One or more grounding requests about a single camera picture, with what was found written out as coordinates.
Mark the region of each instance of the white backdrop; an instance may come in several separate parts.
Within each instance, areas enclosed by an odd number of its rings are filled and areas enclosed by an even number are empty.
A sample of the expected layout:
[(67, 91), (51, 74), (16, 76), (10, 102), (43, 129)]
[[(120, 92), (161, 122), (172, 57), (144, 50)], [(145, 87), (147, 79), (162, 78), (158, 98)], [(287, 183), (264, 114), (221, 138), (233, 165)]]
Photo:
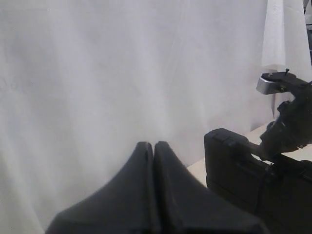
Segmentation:
[(138, 141), (189, 165), (269, 121), (286, 67), (312, 77), (297, 0), (0, 0), (0, 233), (43, 233)]

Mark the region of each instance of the table surface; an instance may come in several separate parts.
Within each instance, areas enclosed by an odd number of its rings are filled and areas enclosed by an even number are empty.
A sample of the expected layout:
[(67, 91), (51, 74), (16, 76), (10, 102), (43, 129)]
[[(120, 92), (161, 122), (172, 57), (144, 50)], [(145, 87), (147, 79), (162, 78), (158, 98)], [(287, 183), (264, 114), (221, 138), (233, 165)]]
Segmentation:
[[(253, 130), (250, 133), (247, 133), (245, 136), (248, 140), (255, 144), (260, 144), (260, 135), (265, 132), (267, 124)], [(297, 150), (295, 152), (284, 153), (284, 155), (294, 158), (298, 161), (301, 160), (309, 160), (312, 161), (312, 145), (308, 145), (303, 149)], [(203, 185), (206, 185), (206, 169), (205, 169), (205, 158), (201, 159), (200, 161), (192, 164), (188, 167), (188, 170), (198, 179)]]

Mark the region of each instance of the white curtain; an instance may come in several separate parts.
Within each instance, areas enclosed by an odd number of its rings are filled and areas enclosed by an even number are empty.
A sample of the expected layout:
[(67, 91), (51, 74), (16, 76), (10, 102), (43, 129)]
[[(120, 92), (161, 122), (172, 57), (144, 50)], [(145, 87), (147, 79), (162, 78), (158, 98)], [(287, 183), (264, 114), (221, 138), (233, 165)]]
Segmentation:
[(312, 77), (298, 0), (0, 0), (0, 233), (44, 233), (138, 141), (190, 165), (269, 121), (286, 67)]

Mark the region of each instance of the black plastic part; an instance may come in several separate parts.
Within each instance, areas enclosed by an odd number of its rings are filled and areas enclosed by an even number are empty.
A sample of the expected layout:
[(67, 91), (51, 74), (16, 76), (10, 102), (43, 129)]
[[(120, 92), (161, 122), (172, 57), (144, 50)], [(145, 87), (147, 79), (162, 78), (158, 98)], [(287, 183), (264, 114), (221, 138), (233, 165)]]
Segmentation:
[(164, 233), (269, 233), (258, 218), (205, 188), (166, 142), (155, 146), (154, 173)]
[(269, 165), (248, 151), (248, 139), (226, 129), (204, 137), (207, 186), (260, 217), (272, 234), (310, 234), (312, 163), (279, 155)]
[(139, 142), (125, 166), (98, 192), (59, 213), (46, 234), (157, 234), (153, 151)]

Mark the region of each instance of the white table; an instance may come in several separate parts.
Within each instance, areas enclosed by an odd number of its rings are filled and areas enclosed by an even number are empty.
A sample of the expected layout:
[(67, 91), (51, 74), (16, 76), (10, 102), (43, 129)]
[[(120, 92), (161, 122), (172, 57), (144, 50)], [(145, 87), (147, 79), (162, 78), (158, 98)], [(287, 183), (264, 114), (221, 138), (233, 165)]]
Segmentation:
[[(249, 139), (250, 142), (255, 144), (260, 144), (260, 135), (265, 132), (267, 124), (253, 130), (250, 133), (246, 134), (246, 137)], [(303, 149), (297, 150), (291, 153), (284, 153), (284, 155), (288, 157), (292, 157), (298, 161), (301, 160), (309, 160), (312, 161), (312, 146), (308, 145)], [(206, 169), (205, 169), (205, 158), (201, 159), (200, 161), (192, 164), (188, 167), (188, 170), (194, 175), (203, 185), (206, 186)]]

